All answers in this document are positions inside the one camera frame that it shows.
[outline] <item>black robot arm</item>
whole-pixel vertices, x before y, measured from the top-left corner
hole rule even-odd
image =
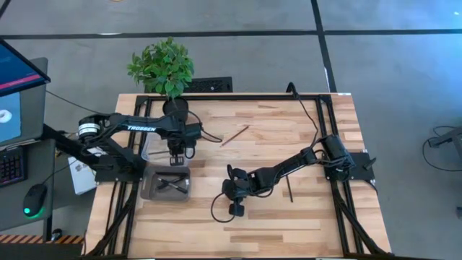
[[[229,213],[242,217],[244,206],[241,206],[240,202],[245,197],[271,195],[273,187],[278,184],[281,178],[305,166],[321,164],[341,172],[347,172],[354,167],[354,161],[339,136],[329,135],[319,139],[316,143],[318,142],[323,145],[324,150],[314,151],[312,146],[307,147],[274,167],[259,168],[247,173],[239,168],[233,169],[231,165],[228,165],[227,171],[230,179],[223,181],[222,193],[233,201]],[[320,159],[316,157],[318,152],[324,154]]]
[[[79,121],[79,140],[85,149],[100,147],[110,153],[110,148],[103,143],[120,131],[142,131],[159,134],[167,140],[172,155],[171,165],[182,165],[182,155],[186,148],[195,148],[196,140],[201,138],[201,123],[186,124],[175,116],[145,118],[125,116],[120,113],[95,114]]]

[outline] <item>white paper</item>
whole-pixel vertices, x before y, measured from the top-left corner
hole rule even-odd
[[[88,152],[91,152],[92,154],[98,157],[101,156],[101,154],[105,154],[102,150],[98,148],[88,149]],[[83,162],[76,161],[75,157],[69,157],[67,158],[67,160],[70,164],[75,194],[80,195],[96,188],[96,172],[94,170],[92,170],[90,167],[88,167],[88,165],[84,164]]]

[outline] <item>black flower pot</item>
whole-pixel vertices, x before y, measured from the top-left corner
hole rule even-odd
[[[183,122],[188,120],[188,110],[188,101],[182,97],[176,97],[174,100],[169,99],[165,101],[164,105],[162,106],[164,115],[175,116]]]

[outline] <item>computer mouse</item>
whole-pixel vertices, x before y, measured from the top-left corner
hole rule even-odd
[[[45,201],[46,190],[45,184],[35,184],[30,187],[23,203],[23,211],[26,216],[32,217],[40,212]]]

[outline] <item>gray tray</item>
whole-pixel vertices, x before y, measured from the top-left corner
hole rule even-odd
[[[176,182],[175,185],[186,189],[188,191],[187,194],[179,192],[170,186],[158,189],[162,182],[157,180],[157,178],[172,181],[180,177],[180,174],[186,176],[182,181]],[[148,166],[144,170],[143,179],[140,193],[143,199],[167,202],[186,202],[189,200],[191,194],[191,172],[187,167]]]

